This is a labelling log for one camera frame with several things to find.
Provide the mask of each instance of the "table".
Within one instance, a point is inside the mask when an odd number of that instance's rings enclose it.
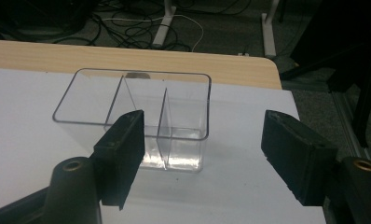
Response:
[[[214,83],[282,88],[276,65],[263,58],[0,41],[0,68],[74,74],[87,67],[205,73]]]
[[[78,69],[66,59],[69,60],[70,55],[87,55],[86,60],[91,59],[88,55],[95,48],[69,47],[84,50],[84,53],[75,53],[66,46],[57,48],[47,45],[48,49],[58,50],[47,53],[57,63],[57,66],[49,66],[48,59],[38,54],[43,45],[12,42],[0,44],[4,45],[0,50],[1,207],[46,187],[52,168],[58,162],[89,155],[87,150],[51,120],[51,115],[72,78],[69,76],[69,73],[73,73],[70,70]],[[23,53],[20,50],[17,62],[5,60],[17,58],[15,49],[5,50],[6,44],[21,46],[20,49],[24,50]],[[28,45],[41,49],[27,48]],[[99,50],[103,52],[102,57],[107,55],[104,49]],[[33,57],[33,52],[42,57]],[[57,57],[63,55],[65,59],[55,58],[54,54]],[[227,77],[229,74],[224,76],[229,71],[234,71],[233,74],[237,74],[240,79],[252,80],[247,73],[258,77],[255,70],[260,69],[267,71],[266,76],[271,79],[275,76],[278,79],[277,71],[269,72],[274,71],[275,67],[264,59],[203,56],[196,54],[194,58],[193,54],[187,53],[118,49],[114,64],[113,61],[98,60],[101,66],[111,64],[111,68],[121,68],[117,60],[122,58],[121,65],[127,66],[126,69],[157,70],[153,69],[157,68],[155,64],[140,63],[138,67],[138,63],[133,63],[129,58],[161,64],[164,62],[160,59],[165,58],[170,63],[169,70],[174,70],[175,66],[182,72],[200,68],[202,71],[199,72],[207,73],[213,79],[211,134],[204,155],[203,170],[198,174],[140,170],[123,211],[102,206],[103,223],[324,223],[322,208],[301,206],[266,161],[260,148],[266,109],[279,110],[297,118],[291,92],[246,86],[258,86],[259,82],[263,82],[263,77],[248,84],[243,81],[243,86],[220,83],[230,79]],[[203,65],[215,64],[214,59],[244,66],[229,65],[224,71],[215,66],[209,72],[210,68]],[[182,66],[196,61],[200,64]]]

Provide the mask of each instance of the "transparent box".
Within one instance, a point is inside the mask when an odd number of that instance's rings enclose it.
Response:
[[[204,74],[81,69],[53,120],[89,152],[123,114],[144,111],[143,168],[198,172],[209,135]]]

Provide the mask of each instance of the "metal frame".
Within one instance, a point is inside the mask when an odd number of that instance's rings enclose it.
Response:
[[[164,4],[165,4],[165,16],[163,17],[162,22],[158,28],[156,37],[154,38],[153,41],[154,49],[162,48],[169,27],[171,26],[173,15],[176,11],[176,7],[172,6],[172,0],[165,0]]]
[[[263,13],[262,18],[262,36],[264,39],[265,57],[273,58],[276,56],[275,38],[273,37],[272,20],[275,16],[280,0],[272,0],[269,13]]]
[[[350,154],[354,157],[371,160],[371,155],[367,147],[361,147],[359,140],[351,127],[351,121],[354,119],[353,109],[345,93],[332,92],[334,104],[342,123],[343,132],[348,143]]]

